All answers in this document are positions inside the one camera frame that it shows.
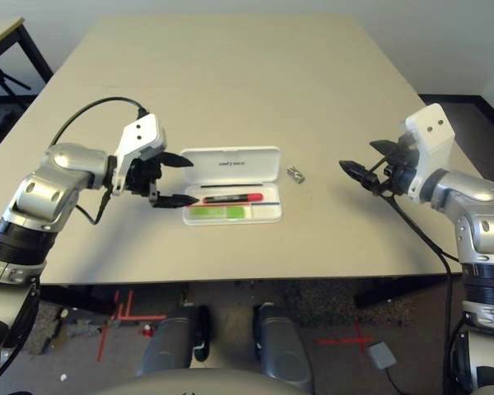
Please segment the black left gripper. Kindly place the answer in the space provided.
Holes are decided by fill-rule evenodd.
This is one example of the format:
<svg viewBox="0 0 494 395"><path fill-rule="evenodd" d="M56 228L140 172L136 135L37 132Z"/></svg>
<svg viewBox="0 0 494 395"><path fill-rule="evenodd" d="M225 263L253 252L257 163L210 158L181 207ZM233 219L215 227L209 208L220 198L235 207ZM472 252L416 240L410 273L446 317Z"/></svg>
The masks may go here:
<svg viewBox="0 0 494 395"><path fill-rule="evenodd" d="M193 162L186 157L166 151L148 160L135 159L128 169L124 188L132 194L148 198L154 208L180 208L199 202L197 198L185 194L160 195L156 181L162 176L161 164L172 168L193 167Z"/></svg>

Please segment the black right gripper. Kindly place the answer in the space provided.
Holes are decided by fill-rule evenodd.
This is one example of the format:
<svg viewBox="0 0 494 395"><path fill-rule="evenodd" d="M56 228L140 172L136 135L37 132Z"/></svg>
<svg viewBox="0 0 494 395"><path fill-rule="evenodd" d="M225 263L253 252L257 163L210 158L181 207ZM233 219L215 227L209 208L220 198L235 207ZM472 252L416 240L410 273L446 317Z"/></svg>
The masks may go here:
<svg viewBox="0 0 494 395"><path fill-rule="evenodd" d="M384 175L389 181L389 191L396 195L408 193L409 186L417 172L419 151L413 144L376 140L370 142L384 158L387 165ZM342 170L360 184L376 184L377 176L364 165L353 160L340 160Z"/></svg>

